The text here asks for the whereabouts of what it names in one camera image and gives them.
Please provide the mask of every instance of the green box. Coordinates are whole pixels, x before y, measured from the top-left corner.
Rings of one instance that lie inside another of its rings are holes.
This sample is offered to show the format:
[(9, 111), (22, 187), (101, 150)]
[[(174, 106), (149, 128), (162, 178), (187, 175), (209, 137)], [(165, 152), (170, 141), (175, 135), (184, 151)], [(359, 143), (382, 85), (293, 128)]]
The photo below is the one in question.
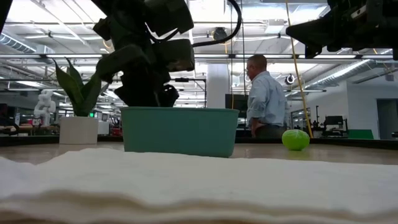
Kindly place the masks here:
[(126, 152), (165, 152), (229, 157), (238, 110), (209, 108), (121, 108)]

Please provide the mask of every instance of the green ball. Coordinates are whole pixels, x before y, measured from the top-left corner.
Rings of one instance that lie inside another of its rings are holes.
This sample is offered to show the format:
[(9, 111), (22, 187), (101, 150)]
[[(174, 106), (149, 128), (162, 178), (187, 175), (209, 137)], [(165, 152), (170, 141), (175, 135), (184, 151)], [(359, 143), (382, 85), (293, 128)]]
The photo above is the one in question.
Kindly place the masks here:
[(310, 136), (301, 130), (287, 130), (282, 135), (282, 143), (288, 150), (301, 151), (310, 144)]

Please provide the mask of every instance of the folded towel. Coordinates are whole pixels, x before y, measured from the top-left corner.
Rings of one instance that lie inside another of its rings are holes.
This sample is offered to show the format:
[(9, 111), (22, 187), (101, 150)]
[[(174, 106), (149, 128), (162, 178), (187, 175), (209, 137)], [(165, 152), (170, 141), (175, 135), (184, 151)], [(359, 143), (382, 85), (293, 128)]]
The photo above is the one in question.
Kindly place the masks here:
[(0, 158), (2, 223), (397, 223), (398, 166), (112, 149)]

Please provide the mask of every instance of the potted plant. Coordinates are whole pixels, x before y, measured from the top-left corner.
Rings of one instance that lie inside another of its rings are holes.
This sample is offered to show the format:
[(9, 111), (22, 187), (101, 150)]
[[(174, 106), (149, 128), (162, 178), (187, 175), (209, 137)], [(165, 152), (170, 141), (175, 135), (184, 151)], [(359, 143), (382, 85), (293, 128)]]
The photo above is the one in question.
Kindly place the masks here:
[(95, 107), (101, 93), (101, 80), (95, 73), (84, 84), (79, 72), (67, 59), (69, 67), (64, 72), (55, 62), (55, 73), (59, 85), (68, 95), (74, 117), (62, 117), (60, 120), (60, 144), (96, 144), (98, 120), (88, 115)]

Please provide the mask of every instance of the light blue shirt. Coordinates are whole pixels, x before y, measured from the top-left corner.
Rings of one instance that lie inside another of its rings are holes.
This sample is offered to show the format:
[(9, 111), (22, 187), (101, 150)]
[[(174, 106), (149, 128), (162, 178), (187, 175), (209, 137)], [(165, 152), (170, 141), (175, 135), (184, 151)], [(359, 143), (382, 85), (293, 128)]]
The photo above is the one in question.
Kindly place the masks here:
[(262, 124), (284, 126), (287, 100), (282, 85), (265, 71), (252, 81), (248, 99), (248, 126), (258, 118)]

